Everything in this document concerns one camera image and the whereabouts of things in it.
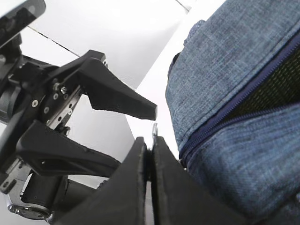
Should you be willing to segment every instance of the black plastic part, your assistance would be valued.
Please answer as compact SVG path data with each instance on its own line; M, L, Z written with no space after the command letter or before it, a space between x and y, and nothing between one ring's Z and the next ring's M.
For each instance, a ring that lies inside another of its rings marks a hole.
M147 154L137 138L109 181L55 225L144 225Z
M244 225L245 219L214 199L184 171L162 137L152 151L156 225Z
M86 54L80 58L60 67L50 73L51 78L59 77L65 78L75 72L87 59L98 59L99 61L103 60L105 54L102 52L97 52L94 50L89 50Z
M38 107L31 107L32 99L25 95L22 104L0 136L0 172L5 173L14 160L16 143L37 116Z
M120 162L82 146L35 120L17 143L16 153L38 174L110 177Z
M21 200L51 209L62 177L43 177L32 174Z
M156 120L157 106L120 81L101 61L87 60L76 74L93 109Z
M47 219L47 222L49 224L57 222L66 213L94 194L95 191L95 189L81 183L73 180L67 180L67 186L64 189L63 196L52 208L54 213Z
M0 15L0 48L10 39L21 32L30 23L40 17L46 10L43 0L27 0L16 8L11 10L7 15Z

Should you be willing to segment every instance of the silver metal part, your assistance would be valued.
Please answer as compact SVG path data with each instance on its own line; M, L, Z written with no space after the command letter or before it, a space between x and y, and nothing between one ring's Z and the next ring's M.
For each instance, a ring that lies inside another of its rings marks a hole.
M154 123L152 128L152 137L153 137L153 146L152 149L154 149L155 145L157 144L157 137L158 137L158 124Z
M59 97L59 95L58 95L57 93L55 93L55 94L53 95L53 99L54 99L54 100L58 99L58 97Z
M31 103L31 106L33 108L37 107L38 106L38 101L37 100L33 100L32 103Z
M62 87L61 89L60 89L60 91L61 91L61 93L64 95L64 94L66 94L67 93L67 87Z
M49 108L49 107L46 107L46 108L44 109L44 113L45 113L45 114L47 114L49 111L50 111L50 108Z
M80 86L76 88L76 90L70 95L70 97L66 100L64 105L61 109L47 122L47 126L51 129L55 129L61 121L66 117L69 116L70 108L69 106L72 104L76 105L82 95L82 90Z
M47 208L21 201L21 192L30 172L29 166L16 159L7 170L8 178L3 182L0 191L7 194L5 198L10 212L29 219L43 220L51 214Z

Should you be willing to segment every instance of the black panel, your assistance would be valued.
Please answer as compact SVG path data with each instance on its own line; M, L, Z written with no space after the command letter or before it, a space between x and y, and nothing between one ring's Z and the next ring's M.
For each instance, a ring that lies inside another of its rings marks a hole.
M156 225L243 225L184 171L162 137L153 150L152 200Z
M137 138L110 180L55 225L144 225L146 154Z

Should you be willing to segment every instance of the white surface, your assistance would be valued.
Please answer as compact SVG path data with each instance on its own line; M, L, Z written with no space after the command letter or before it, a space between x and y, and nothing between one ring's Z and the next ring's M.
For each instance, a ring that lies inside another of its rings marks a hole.
M46 0L31 27L78 55L104 52L110 70L137 88L180 21L175 0Z
M193 5L196 3L197 0L178 0L178 2L180 4L183 5L184 8L186 8L187 10L191 10L191 8L193 7Z
M207 20L224 2L224 0L198 0L187 17L182 21L153 67L150 69L137 92L158 105L158 135L163 136L172 153L178 158L177 144L173 132L170 112L165 99L167 73L173 57L182 51L183 42L192 26L199 20ZM139 121L127 116L134 137L144 136L148 145L152 143L151 130L153 122Z

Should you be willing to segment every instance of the white wall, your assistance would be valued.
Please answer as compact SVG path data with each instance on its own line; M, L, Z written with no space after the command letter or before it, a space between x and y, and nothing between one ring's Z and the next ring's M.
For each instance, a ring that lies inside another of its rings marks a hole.
M109 68L137 88L186 11L175 0L45 0L32 27L78 55L104 52Z

